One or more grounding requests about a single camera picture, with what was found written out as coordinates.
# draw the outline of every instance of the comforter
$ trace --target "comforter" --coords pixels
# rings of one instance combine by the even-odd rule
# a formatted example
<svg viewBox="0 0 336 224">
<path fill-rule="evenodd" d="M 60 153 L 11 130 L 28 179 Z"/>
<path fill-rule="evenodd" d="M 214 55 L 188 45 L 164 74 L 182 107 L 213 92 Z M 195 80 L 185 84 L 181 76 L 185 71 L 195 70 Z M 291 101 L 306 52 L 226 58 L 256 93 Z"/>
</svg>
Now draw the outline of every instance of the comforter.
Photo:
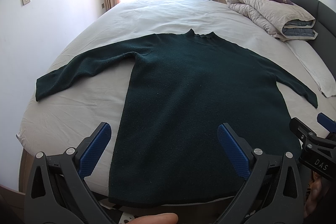
<svg viewBox="0 0 336 224">
<path fill-rule="evenodd" d="M 226 0 L 228 7 L 281 41 L 315 39 L 315 18 L 298 5 L 271 0 Z"/>
</svg>

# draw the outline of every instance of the metal screw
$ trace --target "metal screw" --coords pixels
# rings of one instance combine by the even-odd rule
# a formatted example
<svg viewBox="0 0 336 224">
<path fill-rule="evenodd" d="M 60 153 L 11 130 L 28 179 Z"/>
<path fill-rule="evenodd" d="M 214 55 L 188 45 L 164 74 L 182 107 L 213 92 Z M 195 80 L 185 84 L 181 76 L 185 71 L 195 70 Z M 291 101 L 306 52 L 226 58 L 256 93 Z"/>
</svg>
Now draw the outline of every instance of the metal screw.
<svg viewBox="0 0 336 224">
<path fill-rule="evenodd" d="M 263 153 L 263 151 L 260 148 L 256 148 L 254 150 L 254 153 L 257 154 L 257 155 L 261 155 Z"/>
<path fill-rule="evenodd" d="M 36 157 L 37 157 L 38 159 L 42 158 L 42 157 L 43 157 L 43 152 L 38 152 L 38 153 L 36 154 Z"/>
<path fill-rule="evenodd" d="M 75 149 L 74 148 L 71 147 L 71 148 L 67 149 L 67 154 L 68 155 L 72 155 L 73 153 L 75 153 Z"/>
<path fill-rule="evenodd" d="M 293 157 L 293 154 L 291 152 L 286 152 L 286 157 L 291 159 Z"/>
</svg>

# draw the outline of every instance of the blue gripper pad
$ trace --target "blue gripper pad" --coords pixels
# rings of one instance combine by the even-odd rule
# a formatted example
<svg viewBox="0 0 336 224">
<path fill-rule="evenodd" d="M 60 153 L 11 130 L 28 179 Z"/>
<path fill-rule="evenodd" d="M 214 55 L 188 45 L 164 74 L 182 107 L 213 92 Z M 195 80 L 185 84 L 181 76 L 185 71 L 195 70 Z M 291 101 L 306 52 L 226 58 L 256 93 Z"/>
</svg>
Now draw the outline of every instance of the blue gripper pad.
<svg viewBox="0 0 336 224">
<path fill-rule="evenodd" d="M 219 143 L 224 148 L 224 151 L 232 163 L 237 175 L 243 177 L 245 180 L 249 177 L 251 171 L 249 167 L 249 160 L 245 153 L 236 143 L 230 132 L 224 125 L 220 125 L 217 129 L 217 137 Z"/>
<path fill-rule="evenodd" d="M 323 113 L 317 115 L 317 122 L 330 133 L 336 133 L 336 122 Z"/>
<path fill-rule="evenodd" d="M 110 125 L 105 123 L 87 146 L 83 155 L 79 159 L 78 174 L 81 179 L 84 179 L 92 174 L 101 154 L 104 152 L 111 139 L 111 134 L 112 131 Z"/>
</svg>

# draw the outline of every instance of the bed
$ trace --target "bed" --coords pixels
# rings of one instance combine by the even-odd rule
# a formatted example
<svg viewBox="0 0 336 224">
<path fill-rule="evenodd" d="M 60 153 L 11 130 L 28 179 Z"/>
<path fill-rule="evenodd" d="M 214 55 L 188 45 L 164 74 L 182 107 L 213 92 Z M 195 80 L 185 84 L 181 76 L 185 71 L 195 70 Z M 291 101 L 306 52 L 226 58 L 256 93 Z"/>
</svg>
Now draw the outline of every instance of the bed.
<svg viewBox="0 0 336 224">
<path fill-rule="evenodd" d="M 335 30 L 331 26 L 336 22 L 336 14 L 317 0 L 292 1 L 315 16 L 315 30 L 319 36 L 311 45 L 335 77 L 336 61 L 332 52 L 336 51 L 336 33 L 332 33 Z M 285 43 L 271 37 L 250 19 L 226 5 L 212 1 L 137 0 L 120 3 L 72 41 L 48 72 L 92 48 L 152 33 L 182 34 L 191 27 L 195 33 L 215 32 L 219 37 L 248 48 L 277 63 L 306 84 L 317 95 L 317 109 L 289 87 L 277 83 L 290 116 L 298 117 L 319 136 L 327 136 L 328 132 L 316 122 L 316 117 L 323 112 L 336 120 L 336 106 L 332 105 L 334 98 L 323 96 Z M 76 147 L 101 121 L 108 122 L 112 138 L 93 174 L 85 179 L 92 191 L 107 196 L 110 163 L 133 65 L 132 59 L 122 61 L 41 102 L 36 102 L 33 95 L 17 134 L 24 149 L 31 155 L 39 151 L 47 155 L 60 154 L 68 147 Z"/>
</svg>

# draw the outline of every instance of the gray upholstered headboard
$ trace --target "gray upholstered headboard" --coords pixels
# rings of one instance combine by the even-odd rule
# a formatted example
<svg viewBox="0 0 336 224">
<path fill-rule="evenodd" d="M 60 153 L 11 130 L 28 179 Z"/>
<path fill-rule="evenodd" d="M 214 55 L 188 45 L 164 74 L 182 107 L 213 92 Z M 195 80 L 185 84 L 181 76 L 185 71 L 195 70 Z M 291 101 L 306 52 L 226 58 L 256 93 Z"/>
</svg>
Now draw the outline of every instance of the gray upholstered headboard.
<svg viewBox="0 0 336 224">
<path fill-rule="evenodd" d="M 309 44 L 319 54 L 336 79 L 336 12 L 319 0 L 291 0 L 303 7 L 316 18 L 313 27 L 318 32 L 314 40 Z"/>
</svg>

